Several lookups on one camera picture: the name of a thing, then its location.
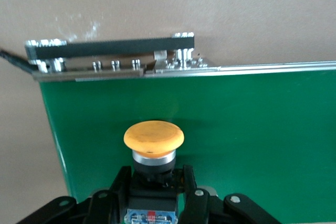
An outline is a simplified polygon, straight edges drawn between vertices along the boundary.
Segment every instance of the yellow mushroom button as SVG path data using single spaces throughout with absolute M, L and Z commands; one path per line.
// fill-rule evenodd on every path
M 169 154 L 182 145 L 182 130 L 173 123 L 145 121 L 128 128 L 124 135 L 125 145 L 149 158 Z

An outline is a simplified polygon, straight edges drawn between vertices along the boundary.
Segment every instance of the gray wall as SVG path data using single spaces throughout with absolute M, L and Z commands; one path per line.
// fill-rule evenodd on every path
M 193 31 L 221 65 L 334 60 L 336 0 L 0 0 L 0 47 Z M 0 222 L 66 193 L 38 83 L 0 60 Z

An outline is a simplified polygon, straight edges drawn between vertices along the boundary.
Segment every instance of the green board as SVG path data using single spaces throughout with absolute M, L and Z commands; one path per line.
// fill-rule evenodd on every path
M 164 120 L 177 167 L 220 198 L 243 193 L 283 223 L 336 221 L 336 71 L 41 82 L 69 193 L 84 200 L 132 164 L 123 135 Z

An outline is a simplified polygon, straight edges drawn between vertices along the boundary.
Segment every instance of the screw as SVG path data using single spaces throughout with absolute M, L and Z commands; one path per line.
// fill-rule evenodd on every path
M 132 68 L 133 70 L 137 70 L 140 68 L 140 60 L 137 59 L 137 60 L 132 60 Z
M 195 195 L 196 196 L 203 196 L 204 195 L 204 192 L 202 190 L 196 190 L 195 191 Z
M 100 60 L 97 61 L 97 62 L 94 61 L 92 63 L 92 67 L 93 67 L 95 72 L 100 71 L 102 69 L 101 61 Z
M 112 67 L 112 70 L 114 71 L 120 69 L 120 61 L 111 60 L 111 67 Z
M 231 196 L 230 200 L 233 203 L 240 203 L 240 198 L 238 196 Z

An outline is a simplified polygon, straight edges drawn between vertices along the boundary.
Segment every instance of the black cable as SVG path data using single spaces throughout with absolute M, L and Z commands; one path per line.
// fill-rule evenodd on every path
M 0 57 L 7 60 L 9 63 L 13 64 L 14 66 L 21 68 L 23 71 L 27 73 L 32 73 L 33 71 L 38 70 L 36 65 L 31 65 L 28 63 L 27 60 L 21 58 L 20 56 L 10 54 L 4 50 L 0 49 Z

